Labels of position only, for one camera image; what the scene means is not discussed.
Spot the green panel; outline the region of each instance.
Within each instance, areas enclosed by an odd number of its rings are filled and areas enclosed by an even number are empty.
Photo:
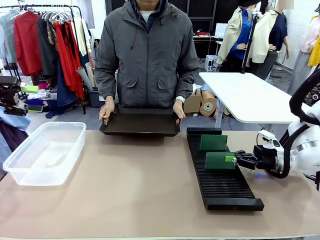
[[[236,164],[232,159],[236,156],[234,152],[207,152],[206,169],[235,169]]]
[[[21,89],[21,92],[23,93],[30,93],[30,94],[36,94],[39,90],[38,86],[28,85],[27,89]]]
[[[200,150],[206,152],[227,151],[227,135],[201,135]]]

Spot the slotted black rack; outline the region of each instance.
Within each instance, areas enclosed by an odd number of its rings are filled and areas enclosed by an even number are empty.
[[[200,150],[201,135],[221,135],[220,128],[188,128],[186,134],[203,204],[207,210],[264,209],[264,203],[255,197],[238,166],[235,169],[206,169],[206,152]]]

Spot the man's left hand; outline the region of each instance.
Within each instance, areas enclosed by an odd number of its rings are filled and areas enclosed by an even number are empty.
[[[180,99],[177,99],[173,105],[173,111],[177,114],[178,118],[176,120],[176,124],[179,125],[182,121],[182,119],[186,118],[184,108],[183,108],[183,102]]]

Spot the roll of brown paper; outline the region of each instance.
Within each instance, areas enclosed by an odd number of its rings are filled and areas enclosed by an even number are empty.
[[[200,113],[203,116],[209,117],[215,112],[217,108],[217,100],[213,95],[213,93],[209,91],[202,91],[201,96],[202,96],[202,100],[201,100]]]

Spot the red garment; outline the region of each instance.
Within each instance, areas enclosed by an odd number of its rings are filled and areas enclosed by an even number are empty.
[[[37,32],[39,15],[30,11],[14,20],[14,43],[16,59],[25,76],[42,71],[41,54]]]
[[[72,23],[53,23],[65,84],[79,99],[84,98],[82,78],[76,72],[81,67],[79,49],[71,27]]]

